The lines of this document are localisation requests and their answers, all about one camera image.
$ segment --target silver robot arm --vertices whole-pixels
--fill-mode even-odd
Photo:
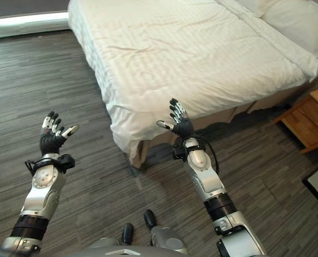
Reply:
[[[185,168],[213,221],[214,229],[222,236],[217,243],[221,257],[265,256],[258,237],[234,206],[216,173],[218,166],[216,171],[212,168],[209,156],[198,143],[186,111],[175,99],[170,104],[173,111],[170,116],[177,124],[159,120],[157,125],[180,136],[174,145],[174,158],[181,158],[185,162]]]
[[[50,112],[44,119],[40,132],[42,158],[26,162],[33,176],[32,188],[11,235],[2,245],[3,250],[17,256],[33,256],[40,251],[42,238],[65,185],[66,170],[74,167],[74,159],[67,154],[60,156],[59,148],[79,127],[70,127],[62,133],[64,127],[57,129],[61,121],[56,120],[57,117],[58,114]]]

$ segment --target white bedsheet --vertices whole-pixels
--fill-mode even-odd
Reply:
[[[318,75],[317,58],[233,0],[71,0],[69,24],[131,160],[165,132],[172,97],[195,119]]]

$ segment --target white pillow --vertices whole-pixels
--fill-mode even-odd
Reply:
[[[237,0],[244,7],[253,12],[254,16],[261,17],[267,9],[280,0]]]
[[[270,7],[261,18],[318,57],[318,4],[282,0]]]

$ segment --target floor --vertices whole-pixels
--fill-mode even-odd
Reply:
[[[40,157],[38,132],[49,110],[80,130],[61,151],[76,159],[76,167],[67,172],[42,256],[119,238],[127,222],[135,227],[134,244],[148,245],[147,208],[183,237],[191,256],[219,256],[219,237],[170,146],[152,149],[138,176],[130,175],[112,140],[94,72],[71,32],[0,40],[0,244],[30,189],[23,161]],[[271,124],[283,111],[241,114],[201,133],[217,152],[229,195],[269,255],[318,257],[318,201],[301,182],[318,167],[318,150],[300,154],[284,128]]]

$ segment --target nightstand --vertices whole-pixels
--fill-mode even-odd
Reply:
[[[273,122],[283,122],[303,143],[308,153],[318,148],[318,90],[313,91],[301,102],[276,118]]]

